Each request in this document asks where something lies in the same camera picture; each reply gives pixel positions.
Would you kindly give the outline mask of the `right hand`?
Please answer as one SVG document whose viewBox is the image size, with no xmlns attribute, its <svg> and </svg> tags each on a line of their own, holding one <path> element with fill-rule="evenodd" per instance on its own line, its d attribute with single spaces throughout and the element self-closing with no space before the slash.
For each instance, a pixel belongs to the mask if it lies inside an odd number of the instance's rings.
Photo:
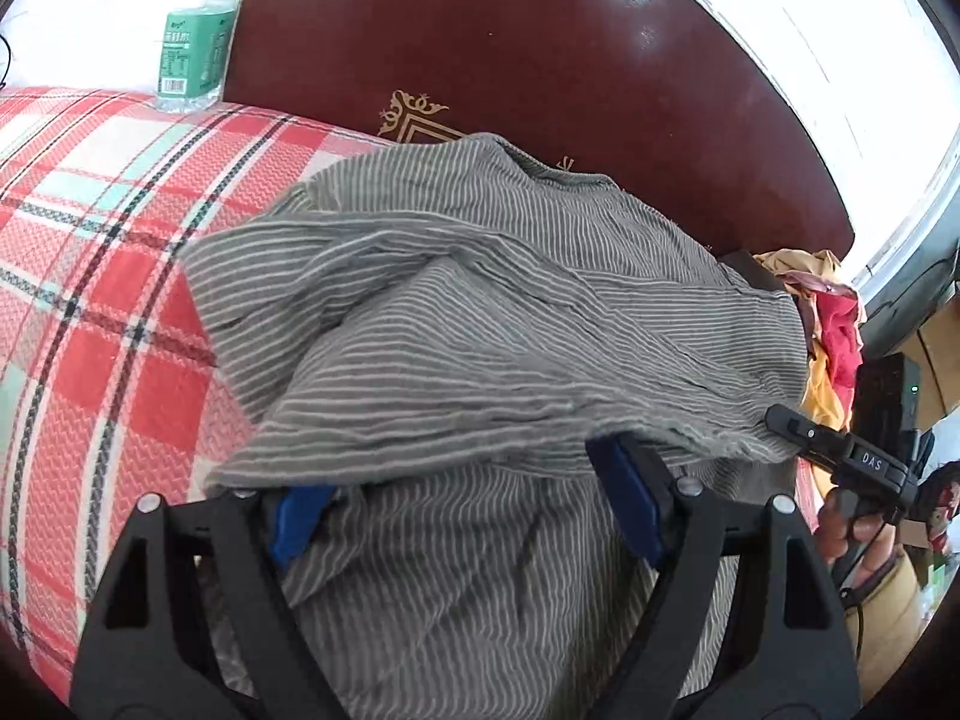
<svg viewBox="0 0 960 720">
<path fill-rule="evenodd" d="M 851 577 L 851 585 L 861 587 L 895 554 L 896 530 L 878 515 L 866 515 L 857 520 L 846 517 L 843 509 L 845 494 L 841 488 L 833 488 L 828 493 L 818 511 L 814 541 L 828 567 L 848 552 L 850 539 L 866 544 L 866 551 Z"/>
</svg>

